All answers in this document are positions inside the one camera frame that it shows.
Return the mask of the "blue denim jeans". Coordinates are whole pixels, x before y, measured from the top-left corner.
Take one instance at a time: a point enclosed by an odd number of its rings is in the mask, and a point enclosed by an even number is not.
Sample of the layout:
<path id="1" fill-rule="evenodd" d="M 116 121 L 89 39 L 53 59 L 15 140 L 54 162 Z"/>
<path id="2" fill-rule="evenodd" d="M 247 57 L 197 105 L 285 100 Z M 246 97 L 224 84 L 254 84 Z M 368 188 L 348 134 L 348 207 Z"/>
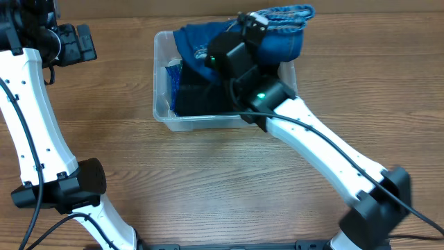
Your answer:
<path id="1" fill-rule="evenodd" d="M 276 65 L 295 60 L 302 49 L 304 28 L 316 14 L 314 7 L 308 4 L 277 6 L 256 13 L 268 20 L 266 36 L 258 51 L 259 63 Z M 225 22 L 188 24 L 174 31 L 173 36 L 182 60 L 204 79 L 218 85 L 218 74 L 204 63 L 207 47 L 217 35 L 240 30 L 238 21 L 230 19 Z"/>

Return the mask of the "black garment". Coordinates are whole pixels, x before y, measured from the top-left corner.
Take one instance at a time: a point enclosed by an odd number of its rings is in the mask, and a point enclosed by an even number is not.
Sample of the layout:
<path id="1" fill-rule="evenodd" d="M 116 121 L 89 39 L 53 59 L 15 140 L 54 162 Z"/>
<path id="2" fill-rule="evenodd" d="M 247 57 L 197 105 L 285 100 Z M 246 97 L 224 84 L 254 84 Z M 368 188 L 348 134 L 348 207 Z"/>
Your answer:
<path id="1" fill-rule="evenodd" d="M 172 104 L 177 116 L 220 115 L 234 111 L 227 90 L 220 83 L 208 81 L 185 61 L 181 65 Z"/>

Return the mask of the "blue green sequin fabric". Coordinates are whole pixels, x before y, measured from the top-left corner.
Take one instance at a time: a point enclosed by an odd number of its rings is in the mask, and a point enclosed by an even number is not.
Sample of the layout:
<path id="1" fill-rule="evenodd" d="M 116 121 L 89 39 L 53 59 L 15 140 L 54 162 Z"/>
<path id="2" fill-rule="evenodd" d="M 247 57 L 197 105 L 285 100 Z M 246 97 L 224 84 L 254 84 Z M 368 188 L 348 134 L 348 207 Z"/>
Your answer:
<path id="1" fill-rule="evenodd" d="M 175 111 L 176 99 L 180 89 L 180 79 L 182 73 L 182 60 L 172 61 L 172 65 L 165 67 L 167 74 L 171 80 L 171 105 L 170 109 Z"/>

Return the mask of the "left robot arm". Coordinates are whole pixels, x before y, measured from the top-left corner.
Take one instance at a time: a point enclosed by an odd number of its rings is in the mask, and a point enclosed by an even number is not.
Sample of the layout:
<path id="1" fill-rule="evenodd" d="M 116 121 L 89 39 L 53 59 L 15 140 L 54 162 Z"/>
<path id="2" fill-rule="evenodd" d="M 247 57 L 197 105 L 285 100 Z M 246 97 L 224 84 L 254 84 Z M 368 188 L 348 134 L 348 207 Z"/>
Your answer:
<path id="1" fill-rule="evenodd" d="M 56 1 L 1 2 L 1 112 L 16 148 L 21 185 L 18 208 L 55 209 L 75 219 L 102 249 L 142 249 L 136 230 L 106 194 L 102 164 L 79 161 L 54 115 L 44 69 L 97 57 L 87 25 L 60 25 Z"/>

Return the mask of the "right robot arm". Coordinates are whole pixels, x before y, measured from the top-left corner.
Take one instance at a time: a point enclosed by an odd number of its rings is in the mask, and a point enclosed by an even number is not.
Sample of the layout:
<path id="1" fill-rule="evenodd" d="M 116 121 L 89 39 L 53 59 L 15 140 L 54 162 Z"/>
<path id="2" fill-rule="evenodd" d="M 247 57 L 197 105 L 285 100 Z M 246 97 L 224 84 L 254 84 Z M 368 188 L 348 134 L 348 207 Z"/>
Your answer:
<path id="1" fill-rule="evenodd" d="M 391 232 L 409 214 L 410 175 L 402 167 L 388 170 L 353 149 L 280 77 L 261 70 L 256 52 L 270 24 L 267 18 L 239 13 L 237 23 L 239 31 L 212 39 L 205 64 L 221 75 L 243 120 L 296 150 L 349 206 L 326 249 L 388 249 Z"/>

